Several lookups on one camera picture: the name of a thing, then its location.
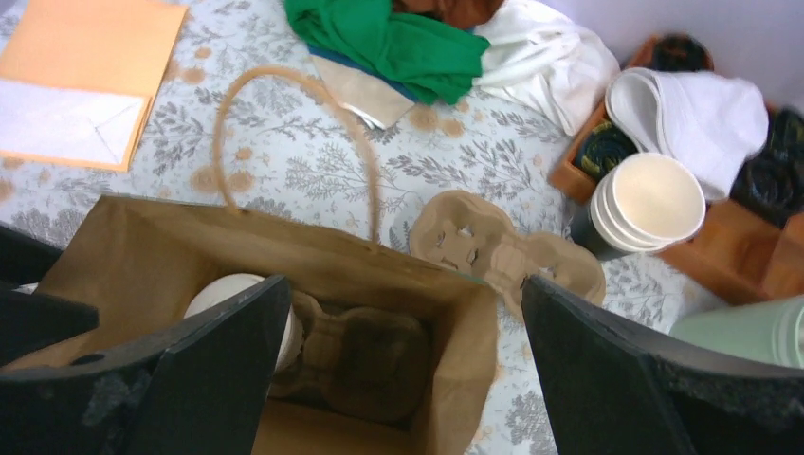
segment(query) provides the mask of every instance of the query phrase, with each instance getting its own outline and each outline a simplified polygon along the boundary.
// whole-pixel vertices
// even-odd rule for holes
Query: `light green container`
[[[676,322],[670,335],[723,354],[804,368],[804,296],[700,313]]]

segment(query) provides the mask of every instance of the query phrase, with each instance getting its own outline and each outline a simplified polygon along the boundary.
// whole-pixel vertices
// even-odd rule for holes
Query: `gray floral pattern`
[[[0,16],[0,48],[25,8]],[[101,193],[221,204],[210,180],[216,109],[228,85],[259,64],[316,78],[282,0],[193,0],[129,173],[0,158],[0,222],[66,246]],[[382,242],[408,250],[411,225],[440,191],[476,192],[522,232],[567,235],[575,205],[547,183],[570,139],[522,106],[473,92],[455,107],[417,107],[385,131],[367,130],[381,166]],[[366,236],[364,167],[341,127],[287,82],[250,83],[228,117],[224,166],[239,205]],[[658,259],[604,266],[606,308],[666,332],[720,302]],[[524,327],[499,304],[497,378],[471,455],[557,453]]]

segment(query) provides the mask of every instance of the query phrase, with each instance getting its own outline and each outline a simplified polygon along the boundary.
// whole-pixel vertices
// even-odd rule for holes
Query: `white cloth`
[[[541,112],[568,135],[620,70],[597,35],[534,0],[506,0],[474,33],[491,43],[474,85]]]
[[[609,86],[606,110],[638,150],[684,164],[709,201],[728,197],[740,167],[768,134],[759,89],[708,71],[628,69]]]

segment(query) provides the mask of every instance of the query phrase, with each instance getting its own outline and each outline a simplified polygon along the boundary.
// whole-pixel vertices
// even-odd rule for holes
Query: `blue fabric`
[[[354,60],[350,59],[349,57],[346,57],[343,54],[338,54],[337,52],[333,52],[333,51],[327,50],[327,49],[322,49],[320,47],[315,47],[313,45],[307,45],[307,48],[310,50],[310,53],[313,54],[313,55],[322,57],[322,58],[327,59],[327,60],[331,60],[331,61],[335,62],[336,64],[342,64],[342,65],[348,66],[350,68],[358,69],[358,70],[368,74],[369,76],[374,76],[375,78],[378,78],[378,79],[382,80],[384,83],[390,85],[392,89],[394,89],[397,92],[399,92],[400,95],[402,95],[403,97],[407,98],[408,100],[411,100],[413,102],[418,101],[416,96],[410,90],[405,88],[405,85],[401,84],[400,82],[389,81],[389,80],[383,78],[382,76],[380,76],[379,74],[375,73],[371,69],[366,68],[365,66],[361,66],[361,65],[355,63]]]

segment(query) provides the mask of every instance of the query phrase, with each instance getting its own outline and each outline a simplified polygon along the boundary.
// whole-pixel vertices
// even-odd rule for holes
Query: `cardboard cup holder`
[[[293,291],[301,355],[274,374],[269,396],[319,403],[350,417],[398,424],[416,411],[429,380],[430,342],[410,316],[322,305]]]
[[[499,207],[465,191],[432,198],[410,242],[412,256],[488,282],[520,320],[521,287],[531,275],[596,305],[606,296],[606,277],[592,253],[547,232],[519,234]]]

